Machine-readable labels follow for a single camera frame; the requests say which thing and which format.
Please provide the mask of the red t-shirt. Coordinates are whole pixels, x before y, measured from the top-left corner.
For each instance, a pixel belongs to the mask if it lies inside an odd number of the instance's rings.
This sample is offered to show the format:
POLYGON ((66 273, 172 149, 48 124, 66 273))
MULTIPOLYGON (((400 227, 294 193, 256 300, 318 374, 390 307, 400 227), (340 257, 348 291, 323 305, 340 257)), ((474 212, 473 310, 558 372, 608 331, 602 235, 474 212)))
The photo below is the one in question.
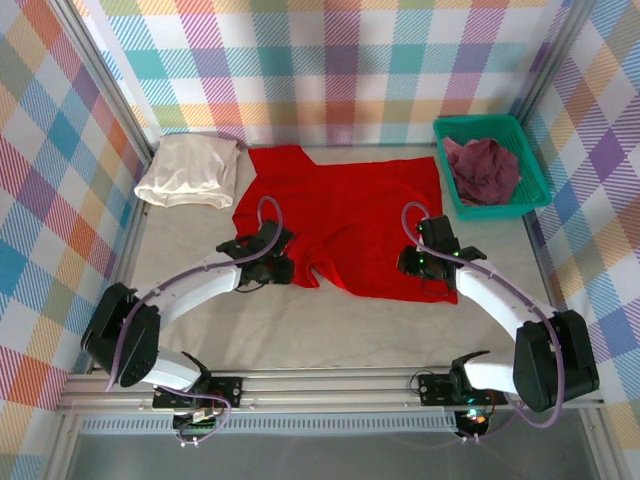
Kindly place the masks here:
POLYGON ((433 158, 318 165, 299 146, 252 149, 249 157, 256 177, 232 220, 240 237, 256 232, 259 219, 284 220, 294 285, 316 288, 326 279, 361 297, 457 303, 444 281, 397 268, 410 243, 403 227, 423 217, 405 205, 418 202, 432 217, 443 212, 433 158))

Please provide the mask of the maroon t-shirt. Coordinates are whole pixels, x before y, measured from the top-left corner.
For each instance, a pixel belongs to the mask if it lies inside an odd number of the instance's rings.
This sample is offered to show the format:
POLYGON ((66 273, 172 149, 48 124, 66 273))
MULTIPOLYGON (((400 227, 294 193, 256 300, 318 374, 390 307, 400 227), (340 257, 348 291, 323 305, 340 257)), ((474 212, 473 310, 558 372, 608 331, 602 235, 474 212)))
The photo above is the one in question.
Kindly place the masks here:
POLYGON ((519 160, 495 139, 460 145, 443 139, 446 159, 460 201, 465 206, 506 205, 521 180, 519 160))

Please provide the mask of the cream folded t-shirt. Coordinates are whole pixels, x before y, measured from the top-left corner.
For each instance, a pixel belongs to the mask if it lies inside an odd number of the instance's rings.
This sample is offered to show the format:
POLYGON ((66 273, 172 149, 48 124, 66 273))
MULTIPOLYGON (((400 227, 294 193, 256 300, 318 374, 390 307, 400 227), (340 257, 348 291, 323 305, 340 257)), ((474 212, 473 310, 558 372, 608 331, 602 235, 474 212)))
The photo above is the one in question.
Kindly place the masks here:
POLYGON ((211 135, 163 136, 135 195, 164 208, 186 204, 224 209, 234 204, 238 143, 211 135))

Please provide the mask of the green plastic basket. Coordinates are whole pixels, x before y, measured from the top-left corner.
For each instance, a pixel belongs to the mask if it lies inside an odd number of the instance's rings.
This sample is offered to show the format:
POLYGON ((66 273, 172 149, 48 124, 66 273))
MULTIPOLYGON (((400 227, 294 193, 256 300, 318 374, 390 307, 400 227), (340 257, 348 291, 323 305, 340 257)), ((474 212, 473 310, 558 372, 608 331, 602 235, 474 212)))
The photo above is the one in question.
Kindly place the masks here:
POLYGON ((449 188, 453 210, 461 220, 521 217, 550 204, 551 192, 541 167, 518 120, 507 114, 449 116, 434 121, 441 173, 449 188), (511 199, 502 205, 468 206, 458 195, 446 157, 444 139, 464 145, 469 140, 491 138, 518 158, 520 180, 511 199))

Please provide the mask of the right controller board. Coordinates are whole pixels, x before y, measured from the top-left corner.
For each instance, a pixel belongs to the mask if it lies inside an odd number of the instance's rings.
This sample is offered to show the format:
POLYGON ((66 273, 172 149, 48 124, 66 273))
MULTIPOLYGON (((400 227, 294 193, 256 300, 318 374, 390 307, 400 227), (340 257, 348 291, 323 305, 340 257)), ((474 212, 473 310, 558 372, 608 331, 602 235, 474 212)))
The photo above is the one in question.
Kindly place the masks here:
POLYGON ((468 408, 455 411, 455 434, 461 438, 475 438, 485 435, 490 426, 491 410, 468 408))

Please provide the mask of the controller board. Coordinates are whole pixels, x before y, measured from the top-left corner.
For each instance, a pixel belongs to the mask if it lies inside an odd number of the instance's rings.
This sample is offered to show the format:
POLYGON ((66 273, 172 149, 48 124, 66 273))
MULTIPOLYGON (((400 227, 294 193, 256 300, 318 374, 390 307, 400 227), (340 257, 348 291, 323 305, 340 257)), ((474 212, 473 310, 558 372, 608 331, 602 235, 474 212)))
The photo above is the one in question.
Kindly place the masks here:
POLYGON ((455 411, 455 434, 461 438, 475 438, 485 435, 490 426, 491 410, 468 408, 455 411))
POLYGON ((207 408, 194 413, 174 415, 172 418, 174 436, 182 448, 187 445, 198 447, 222 424, 225 414, 226 408, 222 407, 221 409, 207 408))

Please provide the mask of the left controller board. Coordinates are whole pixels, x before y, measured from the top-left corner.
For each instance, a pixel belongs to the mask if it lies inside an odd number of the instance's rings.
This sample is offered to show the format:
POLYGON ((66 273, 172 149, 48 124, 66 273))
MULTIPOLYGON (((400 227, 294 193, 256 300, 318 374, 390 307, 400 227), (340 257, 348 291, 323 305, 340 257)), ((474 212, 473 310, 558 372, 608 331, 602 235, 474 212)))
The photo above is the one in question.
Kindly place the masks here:
POLYGON ((222 424, 225 414, 226 408, 222 407, 221 409, 207 408, 194 413, 174 415, 172 418, 174 436, 182 448, 187 445, 198 447, 222 424))

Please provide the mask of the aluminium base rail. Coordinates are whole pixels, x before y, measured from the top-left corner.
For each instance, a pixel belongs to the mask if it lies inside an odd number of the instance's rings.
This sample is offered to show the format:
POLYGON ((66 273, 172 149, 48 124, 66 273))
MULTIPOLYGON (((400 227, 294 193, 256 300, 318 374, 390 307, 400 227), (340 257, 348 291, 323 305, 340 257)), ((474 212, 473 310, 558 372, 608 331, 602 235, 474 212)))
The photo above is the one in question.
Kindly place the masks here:
MULTIPOLYGON (((220 371, 220 377, 240 377, 239 414, 257 413, 380 413, 419 411, 411 392, 416 367, 311 368, 220 371)), ((72 375, 60 397, 60 414, 150 414, 154 390, 147 383, 105 391, 103 371, 72 375)))

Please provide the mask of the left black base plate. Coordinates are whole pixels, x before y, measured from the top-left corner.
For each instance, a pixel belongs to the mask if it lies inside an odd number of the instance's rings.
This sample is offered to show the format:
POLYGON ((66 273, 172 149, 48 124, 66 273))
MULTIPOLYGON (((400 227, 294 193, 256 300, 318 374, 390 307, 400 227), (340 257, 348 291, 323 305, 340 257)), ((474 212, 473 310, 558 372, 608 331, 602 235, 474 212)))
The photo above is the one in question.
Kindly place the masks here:
POLYGON ((158 387, 152 400, 154 409, 195 410, 201 408, 221 408, 223 402, 210 399, 211 395, 225 398, 232 407, 240 405, 243 379, 241 377, 207 377, 199 380, 190 390, 196 394, 192 397, 185 394, 170 393, 166 388, 158 387))

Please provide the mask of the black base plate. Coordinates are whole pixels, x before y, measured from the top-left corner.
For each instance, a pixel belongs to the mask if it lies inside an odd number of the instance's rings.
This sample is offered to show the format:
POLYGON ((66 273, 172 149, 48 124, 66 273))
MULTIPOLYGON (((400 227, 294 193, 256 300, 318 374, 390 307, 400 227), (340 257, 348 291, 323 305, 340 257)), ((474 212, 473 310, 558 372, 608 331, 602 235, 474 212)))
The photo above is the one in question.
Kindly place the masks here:
POLYGON ((502 406, 503 393, 494 390, 465 389, 448 374, 426 373, 417 376, 417 391, 422 406, 502 406))
POLYGON ((201 408, 221 408, 223 402, 210 399, 211 395, 225 398, 232 407, 240 405, 243 379, 241 377, 207 377, 199 380, 190 390, 196 394, 192 397, 185 394, 170 393, 166 388, 158 387, 152 400, 154 409, 195 410, 201 408))

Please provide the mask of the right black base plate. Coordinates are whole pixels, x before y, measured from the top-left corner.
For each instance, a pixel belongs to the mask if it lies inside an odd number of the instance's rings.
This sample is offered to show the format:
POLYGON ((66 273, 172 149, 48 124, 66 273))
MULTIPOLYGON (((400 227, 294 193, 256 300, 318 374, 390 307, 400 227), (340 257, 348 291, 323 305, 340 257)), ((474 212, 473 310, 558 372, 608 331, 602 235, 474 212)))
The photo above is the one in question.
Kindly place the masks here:
POLYGON ((422 406, 502 406, 503 393, 494 390, 465 389, 448 374, 426 373, 417 376, 417 391, 422 406))

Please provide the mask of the aluminium frame post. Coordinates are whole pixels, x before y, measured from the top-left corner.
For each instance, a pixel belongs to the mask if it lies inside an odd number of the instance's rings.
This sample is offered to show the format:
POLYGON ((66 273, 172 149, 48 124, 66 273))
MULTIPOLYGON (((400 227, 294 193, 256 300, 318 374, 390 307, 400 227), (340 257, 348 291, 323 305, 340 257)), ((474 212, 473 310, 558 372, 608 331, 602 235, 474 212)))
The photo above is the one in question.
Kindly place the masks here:
POLYGON ((509 113, 525 128, 559 73, 569 50, 598 0, 547 0, 536 25, 533 57, 526 60, 523 83, 509 113))
POLYGON ((152 161, 152 146, 108 68, 98 46, 72 0, 46 0, 76 49, 99 91, 145 165, 152 161))

